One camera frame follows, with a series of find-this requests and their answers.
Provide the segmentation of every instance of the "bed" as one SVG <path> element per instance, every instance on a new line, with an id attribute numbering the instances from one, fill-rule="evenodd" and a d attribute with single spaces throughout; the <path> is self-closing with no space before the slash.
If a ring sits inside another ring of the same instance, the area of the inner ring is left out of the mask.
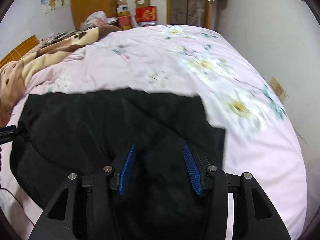
<path id="1" fill-rule="evenodd" d="M 32 76 L 8 125 L 17 125 L 29 94 L 86 93 L 130 87 L 148 93 L 199 95 L 207 121 L 227 131 L 223 170 L 251 172 L 292 239 L 303 229 L 306 171 L 300 146 L 280 100 L 217 32 L 160 25 L 113 32 L 79 48 Z M 9 162 L 12 143 L 2 145 L 0 207 L 22 239 L 28 239 L 42 209 L 22 190 Z M 227 239 L 232 238 L 229 195 Z"/>

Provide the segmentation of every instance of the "blue gripper pad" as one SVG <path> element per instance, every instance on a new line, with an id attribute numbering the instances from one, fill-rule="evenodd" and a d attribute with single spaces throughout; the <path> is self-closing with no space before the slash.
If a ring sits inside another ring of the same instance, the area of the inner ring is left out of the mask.
<path id="1" fill-rule="evenodd" d="M 202 193 L 200 173 L 187 143 L 183 145 L 183 158 L 188 169 L 192 187 L 194 191 L 196 191 L 197 194 L 200 195 Z"/>
<path id="2" fill-rule="evenodd" d="M 121 196 L 128 188 L 129 180 L 133 170 L 134 162 L 136 160 L 136 156 L 137 156 L 136 145 L 135 143 L 133 143 L 129 151 L 128 158 L 125 161 L 122 171 L 120 173 L 119 194 Z"/>

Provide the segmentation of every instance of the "black garment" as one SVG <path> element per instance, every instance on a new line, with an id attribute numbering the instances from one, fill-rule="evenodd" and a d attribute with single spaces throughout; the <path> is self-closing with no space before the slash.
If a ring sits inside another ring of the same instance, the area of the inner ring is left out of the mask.
<path id="1" fill-rule="evenodd" d="M 92 174 L 135 142 L 129 188 L 114 197 L 123 239 L 199 237 L 206 199 L 192 189 L 183 143 L 222 167 L 225 134 L 207 122 L 200 97 L 131 89 L 30 95 L 19 125 L 28 136 L 13 142 L 11 170 L 41 208 L 68 174 Z"/>

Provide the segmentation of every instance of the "brown blanket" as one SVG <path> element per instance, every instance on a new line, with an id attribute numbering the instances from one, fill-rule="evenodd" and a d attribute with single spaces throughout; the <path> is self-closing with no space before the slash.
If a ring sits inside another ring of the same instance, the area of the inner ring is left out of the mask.
<path id="1" fill-rule="evenodd" d="M 77 49 L 117 31 L 121 30 L 116 26 L 103 25 L 81 32 L 3 66 L 0 70 L 0 127 L 6 126 L 9 122 L 13 107 L 24 95 L 35 73 L 61 62 Z"/>

